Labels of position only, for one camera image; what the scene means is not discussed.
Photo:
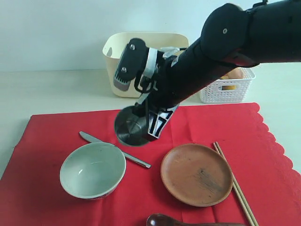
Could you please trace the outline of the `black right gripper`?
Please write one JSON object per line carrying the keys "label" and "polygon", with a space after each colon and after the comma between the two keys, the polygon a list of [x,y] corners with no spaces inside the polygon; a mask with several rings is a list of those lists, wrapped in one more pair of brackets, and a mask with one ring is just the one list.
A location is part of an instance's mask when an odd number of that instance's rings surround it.
{"label": "black right gripper", "polygon": [[156,89],[140,97],[133,114],[148,123],[147,140],[159,139],[178,104],[226,73],[226,63],[208,57],[196,40],[178,57],[168,58],[153,78]]}

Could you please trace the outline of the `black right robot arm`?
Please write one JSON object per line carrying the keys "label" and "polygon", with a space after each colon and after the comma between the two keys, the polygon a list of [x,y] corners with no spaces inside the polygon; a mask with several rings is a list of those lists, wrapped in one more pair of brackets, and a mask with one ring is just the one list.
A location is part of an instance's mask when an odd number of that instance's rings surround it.
{"label": "black right robot arm", "polygon": [[153,111],[171,108],[237,67],[300,59],[300,1],[257,3],[248,10],[227,3],[209,15],[194,43],[159,67],[156,90],[145,103]]}

